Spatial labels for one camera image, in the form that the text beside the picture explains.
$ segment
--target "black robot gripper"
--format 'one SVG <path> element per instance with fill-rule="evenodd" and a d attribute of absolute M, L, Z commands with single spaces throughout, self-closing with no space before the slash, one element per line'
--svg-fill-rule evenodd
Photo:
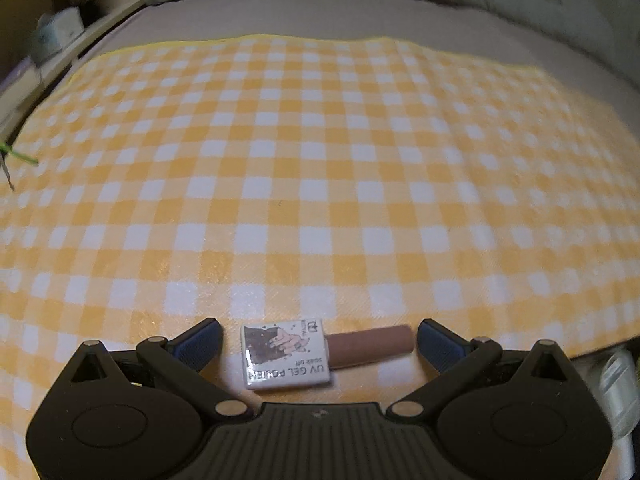
<path fill-rule="evenodd" d="M 607 420 L 560 347 L 504 351 L 434 320 L 418 352 L 440 375 L 383 413 L 265 403 L 258 413 L 198 372 L 222 344 L 208 318 L 135 350 L 80 345 L 33 416 L 46 480 L 597 480 Z"/>

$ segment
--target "brown bottle cap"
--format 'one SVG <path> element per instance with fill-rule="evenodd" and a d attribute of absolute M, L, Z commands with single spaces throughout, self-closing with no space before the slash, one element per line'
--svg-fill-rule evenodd
<path fill-rule="evenodd" d="M 382 361 L 414 350 L 414 333 L 408 325 L 331 334 L 325 337 L 331 369 Z"/>

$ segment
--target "gray bed sheet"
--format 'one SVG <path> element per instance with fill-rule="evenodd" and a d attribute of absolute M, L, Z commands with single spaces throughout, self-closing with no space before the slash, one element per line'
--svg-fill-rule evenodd
<path fill-rule="evenodd" d="M 319 40 L 388 36 L 422 46 L 534 65 L 611 104 L 640 139 L 640 91 L 593 58 L 484 10 L 423 0 L 181 0 L 145 7 L 87 58 L 167 40 L 281 34 Z"/>

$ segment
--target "yellow checkered tablecloth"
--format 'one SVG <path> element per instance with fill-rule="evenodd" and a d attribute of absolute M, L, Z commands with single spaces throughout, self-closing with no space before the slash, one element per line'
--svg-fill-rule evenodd
<path fill-rule="evenodd" d="M 328 333 L 434 317 L 571 354 L 640 332 L 638 145 L 535 68 L 389 39 L 152 44 L 83 66 L 32 115 L 2 196 L 2 465 L 84 339 L 206 316 Z M 415 355 L 260 399 L 401 397 Z"/>

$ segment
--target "textured blue pad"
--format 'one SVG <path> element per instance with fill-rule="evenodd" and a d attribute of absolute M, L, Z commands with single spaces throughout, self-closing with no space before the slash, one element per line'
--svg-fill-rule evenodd
<path fill-rule="evenodd" d="M 455 340 L 434 326 L 422 322 L 418 327 L 418 350 L 439 373 L 446 372 L 468 353 L 462 338 Z"/>
<path fill-rule="evenodd" d="M 175 358 L 199 372 L 220 352 L 222 327 L 209 318 L 173 339 L 171 346 Z"/>

